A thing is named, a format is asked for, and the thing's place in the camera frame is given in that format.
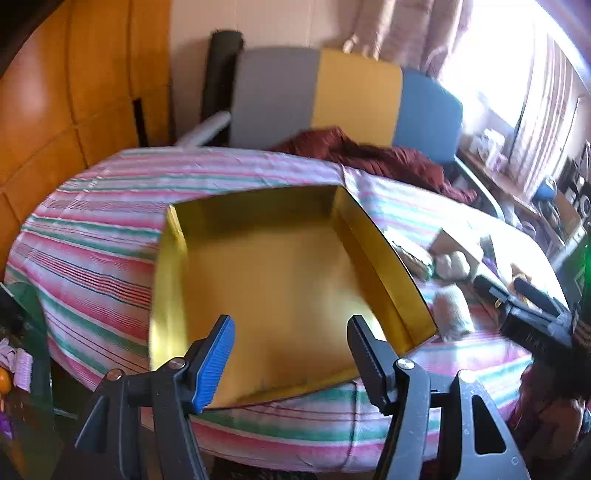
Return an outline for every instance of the window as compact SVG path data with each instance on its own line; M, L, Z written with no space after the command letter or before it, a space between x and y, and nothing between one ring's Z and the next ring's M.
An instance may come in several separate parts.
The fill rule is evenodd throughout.
M510 134L530 79L533 0L474 0L470 26L441 73L464 106L466 133Z

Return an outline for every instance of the gold box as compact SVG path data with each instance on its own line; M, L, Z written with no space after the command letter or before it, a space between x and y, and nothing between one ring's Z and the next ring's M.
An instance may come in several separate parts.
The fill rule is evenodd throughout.
M150 321L158 368L220 314L236 341L210 405L279 400L358 376L354 314L399 355L436 333L400 258L340 186L285 187L168 207Z

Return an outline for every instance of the pink striped blanket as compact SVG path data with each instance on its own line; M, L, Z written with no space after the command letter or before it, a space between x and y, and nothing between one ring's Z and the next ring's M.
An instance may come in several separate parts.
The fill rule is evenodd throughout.
M121 152L68 180L21 228L5 281L33 285L43 306L53 358L95 388L111 368L148 369L148 317L154 258L169 203L234 190L341 184L377 225L399 229L428 246L449 222L476 233L505 233L536 277L558 298L552 269L529 237L437 194L352 168L290 155L225 148L179 147ZM418 282L431 301L437 282ZM507 414L530 356L496 332L489 310L465 288L478 332L454 343L432 342L413 358L425 369L470 368ZM150 422L149 414L145 416ZM200 447L214 455L269 468L365 471L375 467L389 418L356 380L304 397L194 419ZM439 414L429 423L427 458L436 452Z

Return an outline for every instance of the blue headboard panel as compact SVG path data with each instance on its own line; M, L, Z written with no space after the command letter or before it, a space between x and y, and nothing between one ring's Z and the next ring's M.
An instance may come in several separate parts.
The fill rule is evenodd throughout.
M435 80L402 69L402 98L393 145L415 148L439 164L451 163L462 131L460 101Z

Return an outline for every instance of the yellow headboard panel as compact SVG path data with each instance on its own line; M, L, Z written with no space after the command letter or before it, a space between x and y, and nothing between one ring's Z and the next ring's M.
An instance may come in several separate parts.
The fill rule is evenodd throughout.
M338 125L358 143L389 147L401 95L398 65L325 48L320 53L311 127Z

